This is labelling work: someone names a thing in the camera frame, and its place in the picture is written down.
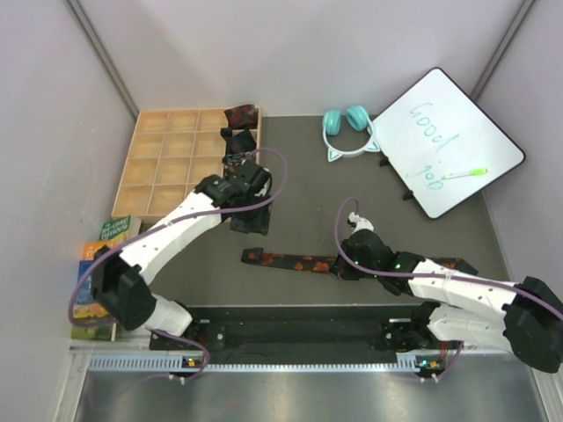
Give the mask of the black orange floral tie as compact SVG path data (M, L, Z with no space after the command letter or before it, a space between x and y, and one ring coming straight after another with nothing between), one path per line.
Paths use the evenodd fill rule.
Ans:
M295 270L307 273L329 273L329 268L336 257L330 256L299 256L291 254L280 254L265 252L263 248L244 249L241 261L248 265L279 268L285 270ZM395 260L390 270L382 272L403 272L403 273L430 273L428 269L414 270L401 266L396 269Z

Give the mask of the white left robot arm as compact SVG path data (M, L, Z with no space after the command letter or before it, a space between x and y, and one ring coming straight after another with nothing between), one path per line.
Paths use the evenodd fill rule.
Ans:
M252 217L250 206L269 198L271 173L253 161L231 174L211 175L171 213L122 249L96 252L91 295L126 331L139 328L168 332L180 348L199 340L199 327L185 307L150 291L150 283L164 266L197 237L232 217Z

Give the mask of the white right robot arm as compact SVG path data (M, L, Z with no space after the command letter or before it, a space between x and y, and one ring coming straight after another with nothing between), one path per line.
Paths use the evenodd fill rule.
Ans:
M562 364L562 301L540 279L520 283L482 279L407 251L395 252L372 223L350 213L349 238L339 241L335 273L342 279L372 279L394 295L423 303L411 317L413 342L492 346L548 374Z

